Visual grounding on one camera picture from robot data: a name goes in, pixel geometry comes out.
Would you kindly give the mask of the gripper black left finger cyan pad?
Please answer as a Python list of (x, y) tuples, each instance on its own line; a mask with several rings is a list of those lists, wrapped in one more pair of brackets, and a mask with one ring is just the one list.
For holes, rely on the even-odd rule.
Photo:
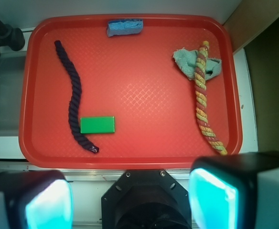
[(0, 172), (0, 229), (71, 229), (71, 185), (58, 170)]

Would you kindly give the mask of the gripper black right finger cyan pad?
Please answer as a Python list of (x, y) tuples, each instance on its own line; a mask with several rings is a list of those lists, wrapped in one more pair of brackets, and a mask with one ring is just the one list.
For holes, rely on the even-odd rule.
[(189, 202), (201, 229), (279, 229), (279, 151), (196, 159)]

